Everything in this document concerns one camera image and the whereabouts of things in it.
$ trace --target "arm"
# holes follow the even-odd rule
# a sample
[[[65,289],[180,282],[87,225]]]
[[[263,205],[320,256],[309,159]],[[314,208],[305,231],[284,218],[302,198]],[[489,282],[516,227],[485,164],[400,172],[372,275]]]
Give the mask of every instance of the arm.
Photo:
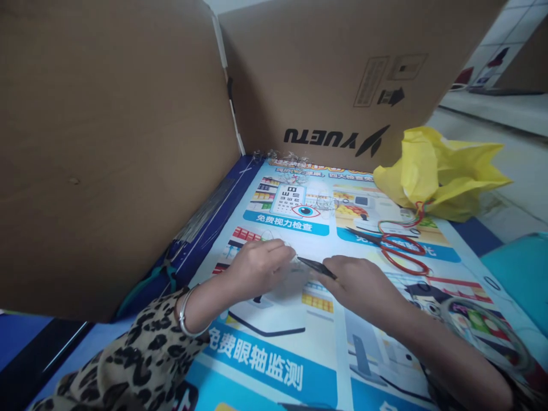
[[[512,409],[512,389],[500,372],[441,322],[413,308],[377,265],[344,256],[324,264],[337,281],[316,278],[337,301],[406,346],[460,404]]]
[[[283,280],[283,266],[294,256],[295,250],[281,240],[246,244],[223,274],[199,285],[188,298],[189,333],[206,328],[232,304],[270,291]],[[172,402],[194,358],[209,344],[207,331],[193,339],[179,325],[188,291],[154,300],[128,333],[64,376],[55,394],[33,410],[158,409]]]

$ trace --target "person's left hand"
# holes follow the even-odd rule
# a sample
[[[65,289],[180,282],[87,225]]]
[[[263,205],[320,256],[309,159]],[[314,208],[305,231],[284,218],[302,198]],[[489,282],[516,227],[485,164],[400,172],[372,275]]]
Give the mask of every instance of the person's left hand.
[[[249,300],[269,292],[281,282],[286,274],[284,267],[295,254],[293,248],[279,239],[249,241],[221,275],[227,277],[235,300]]]

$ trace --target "cartoon eye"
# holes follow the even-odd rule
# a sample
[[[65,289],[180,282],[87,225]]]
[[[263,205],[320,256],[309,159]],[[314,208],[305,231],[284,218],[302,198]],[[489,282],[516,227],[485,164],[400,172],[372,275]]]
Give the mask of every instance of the cartoon eye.
[[[436,316],[440,315],[440,309],[435,304],[427,304],[426,307],[428,308],[428,311],[430,311],[431,314],[434,314]]]
[[[307,205],[298,205],[297,207],[292,208],[295,214],[298,214],[302,217],[316,217],[320,215],[320,212],[315,208],[309,207]]]

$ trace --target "silver bracelet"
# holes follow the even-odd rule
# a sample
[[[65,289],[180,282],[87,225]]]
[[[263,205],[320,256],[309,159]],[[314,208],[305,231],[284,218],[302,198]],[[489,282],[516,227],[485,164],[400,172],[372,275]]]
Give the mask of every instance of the silver bracelet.
[[[190,298],[190,294],[192,294],[192,292],[196,289],[196,287],[198,287],[198,285],[192,288],[184,296],[183,305],[181,306],[181,312],[179,313],[179,324],[181,325],[181,330],[183,330],[183,334],[185,334],[187,337],[190,337],[190,338],[196,338],[202,335],[204,332],[206,332],[209,329],[209,326],[213,323],[212,321],[211,323],[208,324],[208,326],[203,331],[200,331],[199,333],[195,333],[195,334],[188,332],[187,328],[184,326],[184,309],[187,307],[187,301]]]

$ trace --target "teal object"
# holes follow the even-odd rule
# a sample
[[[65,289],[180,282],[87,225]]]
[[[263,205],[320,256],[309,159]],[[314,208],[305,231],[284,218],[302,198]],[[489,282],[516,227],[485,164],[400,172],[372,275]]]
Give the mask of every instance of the teal object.
[[[548,337],[548,233],[521,237],[491,251],[481,261]]]
[[[122,304],[120,305],[120,308],[118,308],[118,311],[116,313],[116,317],[120,317],[124,314],[126,311],[126,308],[128,305],[131,304],[133,300],[137,298],[137,296],[141,293],[142,290],[147,288],[147,286],[156,279],[156,277],[162,275],[164,272],[167,277],[170,280],[171,285],[171,294],[173,294],[175,291],[177,291],[177,269],[171,265],[171,259],[169,257],[170,250],[171,250],[172,244],[167,248],[166,254],[164,255],[164,261],[162,264],[158,267],[155,267],[150,272],[150,275],[146,277],[145,279],[141,280],[137,283],[136,286],[133,287],[133,289],[128,293],[126,298],[122,301]]]

